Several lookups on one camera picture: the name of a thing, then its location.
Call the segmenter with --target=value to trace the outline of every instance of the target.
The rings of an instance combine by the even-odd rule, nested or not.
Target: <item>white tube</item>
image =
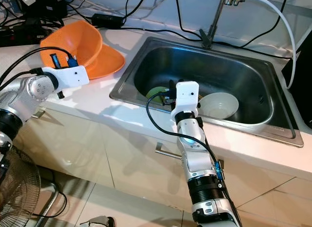
[[[258,1],[261,1],[265,4],[267,4],[268,6],[270,6],[275,12],[278,13],[278,15],[280,15],[281,19],[283,20],[283,22],[285,23],[285,26],[287,28],[287,31],[289,33],[289,36],[291,38],[291,42],[292,42],[292,76],[291,76],[291,80],[289,82],[289,85],[286,86],[286,89],[289,89],[292,84],[293,84],[293,79],[294,79],[294,74],[295,74],[295,71],[296,71],[296,45],[294,43],[294,37],[293,37],[293,33],[292,33],[292,30],[291,30],[291,27],[289,26],[289,23],[287,22],[285,16],[282,14],[281,11],[279,11],[279,9],[273,5],[271,2],[269,2],[268,0],[258,0]]]

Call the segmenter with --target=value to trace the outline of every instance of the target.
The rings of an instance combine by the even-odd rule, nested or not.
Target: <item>white wall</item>
[[[126,0],[90,1],[102,3],[113,9],[124,7],[126,2]],[[128,5],[137,5],[139,1],[130,0]],[[273,3],[280,8],[282,1],[274,0]],[[154,0],[145,0],[142,6],[152,6],[153,2]],[[196,30],[203,28],[208,30],[219,0],[179,0],[179,2],[185,28]],[[134,15],[144,16],[147,12],[148,10],[138,10]],[[284,9],[284,15],[292,27],[295,40],[299,41],[312,24],[312,0],[288,0]],[[226,36],[228,38],[249,40],[270,29],[275,24],[277,17],[278,15],[267,6],[252,0],[240,3],[236,7],[224,6],[216,32],[216,39],[222,38],[220,36]],[[153,11],[147,20],[178,25],[175,0],[166,0]],[[257,42],[290,48],[289,36],[282,20],[273,32],[261,37]]]

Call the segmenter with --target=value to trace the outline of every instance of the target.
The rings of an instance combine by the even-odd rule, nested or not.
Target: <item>cabinet handle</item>
[[[42,117],[42,115],[45,114],[45,110],[40,109],[38,112],[36,112],[35,114],[33,114],[31,117],[39,119],[40,117]]]
[[[179,159],[179,160],[182,158],[180,155],[177,155],[177,154],[174,154],[174,153],[171,153],[171,152],[168,152],[168,151],[163,151],[161,149],[161,147],[162,147],[162,143],[158,142],[157,145],[156,145],[155,152],[159,153],[159,154],[162,154],[162,155],[166,155],[166,156],[175,158],[175,159]]]

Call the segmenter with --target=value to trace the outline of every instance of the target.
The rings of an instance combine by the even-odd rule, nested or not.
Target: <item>fan grille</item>
[[[15,147],[6,159],[10,167],[0,186],[0,226],[23,227],[39,198],[40,175],[32,159]]]

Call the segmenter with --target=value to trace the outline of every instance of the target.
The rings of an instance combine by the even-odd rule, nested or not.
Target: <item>power adapter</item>
[[[123,25],[123,17],[105,14],[93,14],[91,17],[91,23],[93,26],[105,27],[108,29],[118,29]]]

